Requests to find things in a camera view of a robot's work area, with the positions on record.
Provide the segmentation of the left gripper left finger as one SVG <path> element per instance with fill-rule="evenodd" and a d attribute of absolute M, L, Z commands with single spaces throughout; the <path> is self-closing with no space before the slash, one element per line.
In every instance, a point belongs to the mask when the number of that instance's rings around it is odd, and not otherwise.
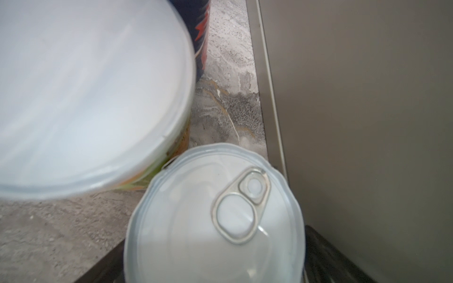
<path fill-rule="evenodd" d="M 75 283 L 125 283 L 124 248 L 125 240 L 122 240 Z"/>

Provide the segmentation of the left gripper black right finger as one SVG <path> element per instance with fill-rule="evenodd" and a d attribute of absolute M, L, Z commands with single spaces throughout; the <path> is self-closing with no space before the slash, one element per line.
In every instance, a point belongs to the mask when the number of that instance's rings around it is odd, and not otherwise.
<path fill-rule="evenodd" d="M 305 226 L 305 235 L 304 281 L 306 283 L 373 283 L 375 281 L 311 226 Z"/>

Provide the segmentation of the pink can pull-tab lid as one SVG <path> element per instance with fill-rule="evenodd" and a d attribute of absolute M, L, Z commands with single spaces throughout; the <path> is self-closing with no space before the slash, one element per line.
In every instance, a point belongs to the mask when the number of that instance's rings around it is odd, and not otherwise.
<path fill-rule="evenodd" d="M 229 143 L 199 146 L 151 181 L 125 239 L 128 283 L 299 283 L 300 206 L 284 176 Z"/>

